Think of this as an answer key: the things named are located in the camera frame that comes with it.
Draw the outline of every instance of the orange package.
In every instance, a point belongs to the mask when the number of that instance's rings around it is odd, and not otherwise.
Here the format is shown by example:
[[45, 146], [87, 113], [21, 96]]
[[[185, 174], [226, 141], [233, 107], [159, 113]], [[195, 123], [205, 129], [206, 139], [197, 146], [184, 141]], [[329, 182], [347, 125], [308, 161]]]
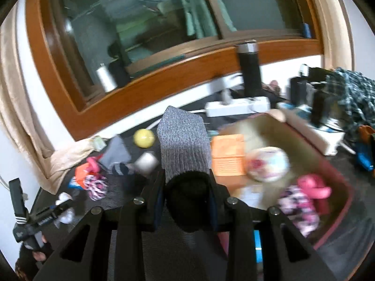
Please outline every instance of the orange package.
[[89, 167], [90, 167], [90, 163], [85, 163], [83, 165], [78, 166], [75, 169], [75, 181], [82, 188], [85, 188], [83, 181], [85, 180], [86, 175], [89, 174], [89, 172], [86, 171], [86, 169], [88, 169]]
[[246, 175], [242, 134], [215, 136], [211, 142], [212, 171], [216, 176]]

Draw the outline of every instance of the yellow ball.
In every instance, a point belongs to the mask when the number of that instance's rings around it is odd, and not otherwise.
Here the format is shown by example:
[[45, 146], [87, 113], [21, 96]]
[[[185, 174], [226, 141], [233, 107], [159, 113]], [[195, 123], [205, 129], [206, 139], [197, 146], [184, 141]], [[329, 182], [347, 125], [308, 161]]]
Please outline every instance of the yellow ball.
[[140, 148], [149, 148], [155, 142], [155, 135], [151, 130], [139, 129], [134, 133], [134, 143]]

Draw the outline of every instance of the table surface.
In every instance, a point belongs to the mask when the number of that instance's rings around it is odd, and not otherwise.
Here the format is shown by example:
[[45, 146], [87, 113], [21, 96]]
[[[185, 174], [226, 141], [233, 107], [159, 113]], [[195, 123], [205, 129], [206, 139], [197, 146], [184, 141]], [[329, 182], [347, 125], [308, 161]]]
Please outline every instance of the table surface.
[[[205, 102], [218, 99], [218, 94], [214, 94], [189, 104], [182, 109], [187, 111], [202, 109]], [[220, 126], [247, 117], [246, 115], [238, 115], [208, 118], [203, 114], [201, 114], [201, 116], [204, 119], [207, 129], [217, 129]], [[132, 156], [132, 161], [135, 161], [144, 151], [154, 151], [158, 159], [161, 158], [160, 144], [157, 139], [155, 144], [150, 149], [146, 150], [135, 146], [132, 139], [132, 136], [137, 129], [146, 128], [156, 119], [157, 118], [152, 119], [121, 134], [121, 137]], [[353, 206], [351, 209], [352, 212], [348, 215], [346, 221], [344, 221], [348, 224], [348, 228], [355, 227], [352, 226], [352, 224], [357, 223], [356, 219], [362, 220], [365, 217], [370, 217], [370, 219], [367, 219], [366, 223], [371, 223], [372, 225], [371, 220], [375, 219], [375, 179], [372, 178], [371, 174], [358, 167], [355, 162], [355, 157], [346, 152], [343, 148], [339, 147], [336, 156], [327, 156], [326, 159], [344, 175], [356, 192], [356, 205]], [[70, 194], [74, 193], [72, 189], [68, 188], [68, 182], [72, 176], [74, 176], [74, 169], [68, 172], [58, 194], [63, 191]], [[64, 240], [68, 232], [70, 232], [83, 215], [93, 206], [102, 206], [104, 209], [121, 206], [127, 200], [139, 195], [144, 185], [144, 183], [139, 183], [138, 186], [129, 187], [129, 191], [123, 193], [122, 185], [118, 178], [108, 176], [108, 182], [109, 190], [106, 198], [103, 200], [94, 202], [88, 198], [85, 191], [80, 192], [79, 195], [76, 196], [76, 218], [71, 225], [62, 224], [59, 228], [56, 228], [51, 224], [45, 228], [44, 234], [54, 248]], [[56, 199], [57, 196], [51, 195], [46, 191], [41, 191], [34, 203], [33, 211], [37, 212], [46, 206], [50, 206]], [[366, 235], [373, 237], [372, 227], [367, 228], [371, 229], [371, 233], [366, 233]], [[338, 234], [337, 237], [333, 239], [344, 238], [344, 235], [345, 234]], [[142, 234], [142, 239], [147, 280], [179, 279], [186, 281], [218, 281], [225, 279], [226, 256], [218, 245], [218, 242], [214, 242], [213, 244], [213, 241], [215, 241], [217, 237], [214, 234], [203, 232], [196, 232], [193, 234], [183, 233], [176, 225], [174, 225], [167, 210], [164, 210], [160, 229], [155, 234]], [[355, 267], [361, 262], [364, 254], [363, 252], [359, 252], [359, 249], [356, 249], [358, 252], [356, 256], [353, 254], [355, 252], [349, 249], [337, 251], [337, 248], [335, 248], [335, 250], [333, 250], [330, 247], [333, 239], [323, 245], [318, 252], [324, 260], [327, 259], [327, 264], [335, 273], [337, 279], [345, 280], [353, 269], [355, 269]], [[113, 271], [114, 245], [115, 242], [113, 242], [111, 246], [112, 250], [110, 251], [108, 280], [113, 280], [111, 271]]]

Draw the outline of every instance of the white object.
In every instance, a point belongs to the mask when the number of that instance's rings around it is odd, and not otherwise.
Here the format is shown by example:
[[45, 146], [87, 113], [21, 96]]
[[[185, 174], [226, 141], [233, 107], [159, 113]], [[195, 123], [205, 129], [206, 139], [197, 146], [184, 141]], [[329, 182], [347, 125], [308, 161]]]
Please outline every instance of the white object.
[[117, 84], [113, 79], [111, 73], [108, 71], [107, 67], [102, 63], [101, 67], [96, 70], [96, 74], [99, 77], [100, 82], [106, 93], [113, 91], [117, 88]]
[[311, 125], [309, 122], [311, 108], [307, 105], [296, 108], [288, 103], [278, 103], [277, 107], [284, 112], [286, 122], [310, 141], [323, 155], [337, 154], [337, 146], [343, 140], [345, 132], [334, 131], [327, 126], [316, 128]]
[[251, 185], [238, 189], [236, 197], [250, 207], [262, 209], [260, 202], [263, 198], [263, 185]]
[[220, 101], [211, 101], [204, 107], [208, 117], [264, 113], [270, 109], [267, 97], [233, 99], [231, 104], [223, 105]]
[[104, 139], [102, 139], [98, 135], [93, 137], [92, 143], [93, 143], [94, 150], [97, 151], [97, 152], [100, 152], [106, 146], [106, 143], [105, 143]]
[[[72, 197], [68, 193], [63, 192], [59, 195], [59, 199], [55, 202], [55, 204], [60, 205], [67, 200], [72, 200]], [[54, 221], [54, 224], [57, 228], [59, 227], [60, 223], [70, 224], [73, 221], [74, 217], [74, 209], [69, 208], [64, 213], [62, 213], [57, 220]]]
[[270, 183], [279, 180], [289, 171], [285, 151], [277, 147], [264, 147], [245, 156], [245, 169], [257, 181]]
[[221, 101], [222, 101], [223, 105], [225, 105], [225, 106], [232, 103], [233, 97], [231, 95], [230, 89], [224, 89], [221, 92]]
[[157, 165], [159, 161], [151, 151], [144, 152], [134, 163], [136, 170], [144, 176], [153, 172]]
[[286, 122], [285, 114], [278, 109], [270, 109], [267, 114], [277, 119], [279, 122]]
[[349, 146], [347, 146], [346, 144], [344, 144], [343, 141], [340, 141], [339, 145], [342, 146], [350, 154], [356, 155], [356, 152], [352, 148], [350, 148]]

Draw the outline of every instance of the power strip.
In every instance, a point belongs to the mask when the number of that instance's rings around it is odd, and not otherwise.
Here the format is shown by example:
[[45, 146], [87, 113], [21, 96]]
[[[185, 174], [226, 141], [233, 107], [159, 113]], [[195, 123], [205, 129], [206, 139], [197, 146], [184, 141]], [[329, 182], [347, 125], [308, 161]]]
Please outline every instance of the power strip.
[[241, 115], [251, 113], [264, 113], [270, 109], [270, 101], [267, 97], [238, 98], [230, 104], [224, 105], [221, 101], [206, 103], [204, 109], [208, 117]]

